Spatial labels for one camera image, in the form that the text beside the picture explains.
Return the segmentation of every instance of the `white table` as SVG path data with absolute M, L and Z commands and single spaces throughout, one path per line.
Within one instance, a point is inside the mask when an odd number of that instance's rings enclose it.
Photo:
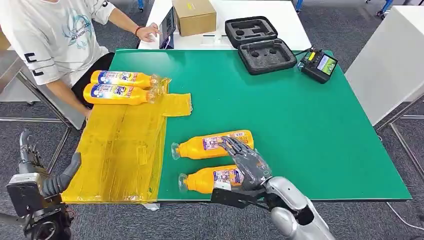
M 229 19 L 265 16 L 272 23 L 291 50 L 305 50 L 311 42 L 296 14 L 291 1 L 266 0 L 210 0 L 216 11 L 216 31 L 192 36 L 180 36 L 178 28 L 174 34 L 174 48 L 178 50 L 234 50 L 225 33 L 225 21 Z M 160 24 L 171 7 L 172 0 L 156 0 L 147 20 Z M 138 49 L 158 49 L 159 38 L 155 42 L 141 42 Z
M 424 6 L 393 6 L 345 76 L 374 126 L 424 93 Z

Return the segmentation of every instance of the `black pants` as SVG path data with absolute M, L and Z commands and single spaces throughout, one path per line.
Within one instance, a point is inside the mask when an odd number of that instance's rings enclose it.
M 115 53 L 109 52 L 108 54 L 102 56 L 99 58 L 82 77 L 75 83 L 75 85 L 72 87 L 72 92 L 75 94 L 76 98 L 87 108 L 92 109 L 93 104 L 88 103 L 84 99 L 84 88 L 90 83 L 90 78 L 92 77 L 92 74 L 94 71 L 97 70 L 109 70 L 109 67 L 111 66 L 112 59 L 114 59 Z

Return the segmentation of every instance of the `cardboard box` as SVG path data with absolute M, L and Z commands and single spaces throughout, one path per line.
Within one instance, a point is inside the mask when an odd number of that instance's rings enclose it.
M 173 6 L 181 36 L 203 34 L 217 29 L 217 12 L 209 0 L 173 0 Z
M 7 40 L 6 36 L 2 32 L 2 27 L 0 26 L 0 50 L 7 50 L 10 47 L 10 43 Z

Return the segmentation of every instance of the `robot finger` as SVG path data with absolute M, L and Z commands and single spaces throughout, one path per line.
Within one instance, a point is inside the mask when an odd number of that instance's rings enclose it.
M 231 145 L 232 149 L 234 149 L 236 153 L 239 153 L 243 150 L 242 147 L 241 147 L 242 145 L 240 144 L 240 141 L 237 140 L 237 138 L 223 136 L 222 139 L 225 142 L 227 142 L 229 145 Z
M 231 147 L 229 147 L 225 142 L 218 142 L 218 146 L 220 146 L 223 149 L 225 149 L 225 151 L 227 151 L 228 154 L 231 157 L 234 157 L 236 155 L 236 151 L 234 151 L 234 149 L 232 149 Z
M 249 145 L 247 145 L 246 143 L 244 143 L 244 142 L 242 142 L 242 141 L 240 141 L 240 143 L 241 143 L 241 145 L 242 145 L 242 149 L 244 150 L 244 151 L 246 151 L 246 152 L 249 152 L 249 151 L 252 151 L 253 152 L 253 149 L 251 149 L 251 147 L 249 146 Z

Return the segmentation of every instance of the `yellow plastic bottle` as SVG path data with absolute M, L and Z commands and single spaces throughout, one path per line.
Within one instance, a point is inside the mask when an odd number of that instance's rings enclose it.
M 214 187 L 235 190 L 242 186 L 244 176 L 236 165 L 207 167 L 188 176 L 181 173 L 178 177 L 178 186 L 181 192 L 187 190 L 202 194 L 211 194 Z
M 149 76 L 142 72 L 101 70 L 93 72 L 90 79 L 92 84 L 126 85 L 142 89 L 155 88 L 159 85 L 161 80 L 162 79 L 155 74 Z
M 154 103 L 155 92 L 136 86 L 90 83 L 84 88 L 84 99 L 91 104 L 139 105 Z
M 180 157 L 191 159 L 209 159 L 228 156 L 227 151 L 218 146 L 218 143 L 222 142 L 222 136 L 237 138 L 245 144 L 249 145 L 249 147 L 252 149 L 254 148 L 251 131 L 237 130 L 206 136 L 196 136 L 181 144 L 174 142 L 171 145 L 172 157 L 173 159 L 177 160 Z

